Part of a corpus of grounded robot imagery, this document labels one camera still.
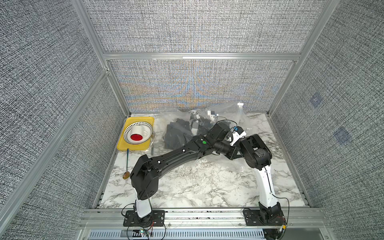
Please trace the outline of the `clear plastic vacuum bag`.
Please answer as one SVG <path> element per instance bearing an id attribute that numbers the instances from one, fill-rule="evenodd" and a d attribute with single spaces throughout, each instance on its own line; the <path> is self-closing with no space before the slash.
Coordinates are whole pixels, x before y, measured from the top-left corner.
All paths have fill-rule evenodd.
<path id="1" fill-rule="evenodd" d="M 173 167 L 202 157 L 216 154 L 229 160 L 244 158 L 251 168 L 260 170 L 264 162 L 269 162 L 270 152 L 258 135 L 247 135 L 239 126 L 239 119 L 227 119 L 217 113 L 222 110 L 237 112 L 237 118 L 243 114 L 243 103 L 220 105 L 202 110 L 192 110 L 188 121 L 176 119 L 167 125 L 163 137 L 164 155 Z"/>

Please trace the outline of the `black white checkered shirt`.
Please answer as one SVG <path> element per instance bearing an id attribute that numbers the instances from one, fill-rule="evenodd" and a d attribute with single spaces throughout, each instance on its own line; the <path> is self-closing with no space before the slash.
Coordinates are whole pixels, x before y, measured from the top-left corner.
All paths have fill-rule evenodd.
<path id="1" fill-rule="evenodd" d="M 206 135 L 217 120 L 217 115 L 211 110 L 191 110 L 190 129 L 194 136 Z"/>

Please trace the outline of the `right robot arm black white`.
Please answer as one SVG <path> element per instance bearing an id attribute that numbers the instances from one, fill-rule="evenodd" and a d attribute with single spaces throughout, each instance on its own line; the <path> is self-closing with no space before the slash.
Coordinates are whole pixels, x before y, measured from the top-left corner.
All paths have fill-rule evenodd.
<path id="1" fill-rule="evenodd" d="M 240 152 L 248 166 L 255 169 L 259 188 L 260 218 L 265 224 L 283 216 L 281 205 L 275 195 L 271 175 L 272 153 L 257 134 L 240 140 Z"/>

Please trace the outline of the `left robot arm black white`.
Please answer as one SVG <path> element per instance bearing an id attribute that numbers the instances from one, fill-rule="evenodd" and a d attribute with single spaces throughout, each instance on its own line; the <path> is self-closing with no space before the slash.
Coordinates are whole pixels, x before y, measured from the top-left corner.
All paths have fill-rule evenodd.
<path id="1" fill-rule="evenodd" d="M 130 175 L 135 190 L 137 216 L 143 219 L 152 213 L 149 198 L 158 191 L 159 179 L 162 176 L 185 163 L 212 153 L 224 155 L 229 160 L 242 157 L 239 147 L 231 146 L 229 142 L 221 139 L 213 139 L 212 135 L 195 136 L 182 147 L 157 157 L 139 157 Z"/>

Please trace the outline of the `white patterned bowl red inside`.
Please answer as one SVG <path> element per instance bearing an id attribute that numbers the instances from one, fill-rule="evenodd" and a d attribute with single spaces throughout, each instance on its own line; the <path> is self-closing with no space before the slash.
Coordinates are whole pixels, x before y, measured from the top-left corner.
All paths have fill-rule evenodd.
<path id="1" fill-rule="evenodd" d="M 131 145 L 139 145 L 152 137 L 153 126 L 147 122 L 130 124 L 123 132 L 124 140 Z"/>

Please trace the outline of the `yellow plastic tray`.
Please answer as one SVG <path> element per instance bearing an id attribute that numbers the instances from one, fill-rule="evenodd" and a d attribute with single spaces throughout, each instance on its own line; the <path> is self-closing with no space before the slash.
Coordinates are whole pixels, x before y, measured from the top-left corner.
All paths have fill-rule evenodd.
<path id="1" fill-rule="evenodd" d="M 151 144 L 151 138 L 152 137 L 149 140 L 147 140 L 146 142 L 144 142 L 142 144 L 139 144 L 139 145 L 131 145 L 131 144 L 128 144 L 124 140 L 124 138 L 123 138 L 124 130 L 130 124 L 133 124 L 133 123 L 136 123 L 136 122 L 147 122 L 147 123 L 151 124 L 153 126 L 153 133 L 154 133 L 154 122 L 155 122 L 155 119 L 153 117 L 129 117 L 129 118 L 127 118 L 125 123 L 124 123 L 123 130 L 122 130 L 122 133 L 120 135 L 120 138 L 119 138 L 119 141 L 118 141 L 118 144 L 117 144 L 117 149 L 119 151 L 126 151 L 127 149 L 129 149 L 130 151 L 144 151 L 144 150 L 147 150 L 149 148 L 149 146 Z"/>

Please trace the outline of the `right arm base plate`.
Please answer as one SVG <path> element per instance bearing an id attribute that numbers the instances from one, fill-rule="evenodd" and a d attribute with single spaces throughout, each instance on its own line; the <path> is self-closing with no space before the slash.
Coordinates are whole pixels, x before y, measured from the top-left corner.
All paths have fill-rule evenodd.
<path id="1" fill-rule="evenodd" d="M 269 217 L 260 213 L 260 210 L 243 209 L 243 216 L 247 226 L 281 226 L 286 223 L 282 216 Z"/>

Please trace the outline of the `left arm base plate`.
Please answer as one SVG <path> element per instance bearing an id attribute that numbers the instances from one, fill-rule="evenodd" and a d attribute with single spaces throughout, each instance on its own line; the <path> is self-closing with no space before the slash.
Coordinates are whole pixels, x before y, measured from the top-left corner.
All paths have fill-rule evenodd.
<path id="1" fill-rule="evenodd" d="M 152 210 L 152 212 L 144 218 L 139 218 L 135 211 L 126 211 L 123 222 L 124 227 L 162 227 L 165 221 L 166 212 L 163 210 Z"/>

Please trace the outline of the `front aluminium rail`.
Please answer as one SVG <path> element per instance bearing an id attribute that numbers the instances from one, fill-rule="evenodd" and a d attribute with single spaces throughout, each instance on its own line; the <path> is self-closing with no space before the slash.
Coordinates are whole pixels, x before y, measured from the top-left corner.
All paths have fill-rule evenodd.
<path id="1" fill-rule="evenodd" d="M 165 224 L 176 228 L 245 228 L 242 208 L 164 209 Z M 283 213 L 290 228 L 330 228 L 325 213 L 319 208 L 285 207 Z M 78 230 L 122 229 L 120 209 L 85 210 Z"/>

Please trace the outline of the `aluminium frame of enclosure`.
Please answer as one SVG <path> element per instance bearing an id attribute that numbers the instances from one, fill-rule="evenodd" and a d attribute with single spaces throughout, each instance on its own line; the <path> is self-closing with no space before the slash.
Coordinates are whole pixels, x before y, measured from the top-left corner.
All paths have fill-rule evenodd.
<path id="1" fill-rule="evenodd" d="M 325 1 L 85 1 L 105 53 L 302 54 Z M 71 1 L 1 1 L 1 204 L 102 63 Z M 274 111 L 319 205 L 384 202 L 384 3 L 340 1 Z"/>

